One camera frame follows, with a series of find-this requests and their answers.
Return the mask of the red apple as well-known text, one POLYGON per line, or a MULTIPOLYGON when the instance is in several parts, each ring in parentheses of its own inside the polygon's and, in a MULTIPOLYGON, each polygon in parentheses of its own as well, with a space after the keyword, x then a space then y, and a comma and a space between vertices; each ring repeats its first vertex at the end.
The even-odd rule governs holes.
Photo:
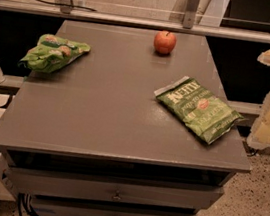
POLYGON ((176 36, 170 31, 161 31, 155 35, 154 48, 160 54, 166 55, 173 51, 176 46, 176 36))

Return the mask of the green Kettle chips bag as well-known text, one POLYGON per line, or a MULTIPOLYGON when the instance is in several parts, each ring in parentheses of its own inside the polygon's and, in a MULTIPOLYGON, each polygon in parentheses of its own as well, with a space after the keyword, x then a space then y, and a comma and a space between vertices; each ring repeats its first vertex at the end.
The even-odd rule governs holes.
POLYGON ((154 95, 207 144, 229 132, 237 121, 244 120, 239 112, 188 76, 159 88, 154 95))

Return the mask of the green rice chip bag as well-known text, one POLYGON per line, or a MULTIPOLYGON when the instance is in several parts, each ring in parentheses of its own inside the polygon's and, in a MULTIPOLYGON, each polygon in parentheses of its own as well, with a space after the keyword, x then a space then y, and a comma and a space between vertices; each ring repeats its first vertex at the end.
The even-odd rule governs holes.
POLYGON ((82 42, 70 41, 56 35, 45 34, 18 62, 20 67, 42 73, 52 73, 67 66, 91 47, 82 42))

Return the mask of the grey drawer cabinet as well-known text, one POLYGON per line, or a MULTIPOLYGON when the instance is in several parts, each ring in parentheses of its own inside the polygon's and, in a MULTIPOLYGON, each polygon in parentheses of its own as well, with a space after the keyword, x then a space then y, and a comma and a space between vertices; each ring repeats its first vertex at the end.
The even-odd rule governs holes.
POLYGON ((237 130, 204 144, 156 101, 193 77, 223 96, 204 37, 157 55, 151 30, 68 20, 58 35, 91 51, 32 73, 0 119, 7 178, 40 216, 196 216, 249 170, 237 130))

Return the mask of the top drawer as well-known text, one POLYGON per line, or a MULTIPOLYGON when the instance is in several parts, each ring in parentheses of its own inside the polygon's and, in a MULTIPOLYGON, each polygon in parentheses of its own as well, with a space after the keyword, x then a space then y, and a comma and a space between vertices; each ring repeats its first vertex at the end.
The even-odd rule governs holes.
POLYGON ((113 178, 86 174, 10 168, 6 175, 20 193, 151 206, 208 209, 222 195, 221 187, 113 178))

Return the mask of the grey metal rail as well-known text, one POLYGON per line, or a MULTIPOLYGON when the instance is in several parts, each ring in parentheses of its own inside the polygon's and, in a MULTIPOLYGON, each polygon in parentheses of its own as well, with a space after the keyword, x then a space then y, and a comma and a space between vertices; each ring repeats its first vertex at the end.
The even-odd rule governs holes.
POLYGON ((239 28, 226 27, 212 27, 195 25, 192 28, 185 28, 182 24, 165 22, 161 20, 152 20, 145 18, 138 18, 125 15, 114 15, 112 13, 98 13, 92 11, 71 9, 69 12, 62 12, 56 6, 25 3, 11 0, 0 0, 0 10, 3 11, 17 11, 30 14, 57 16, 64 19, 84 20, 97 23, 111 24, 117 26, 131 26, 137 28, 151 29, 151 30, 170 30, 171 32, 178 32, 184 34, 211 36, 231 38, 238 40, 245 40, 251 42, 270 44, 270 32, 259 32, 239 28))

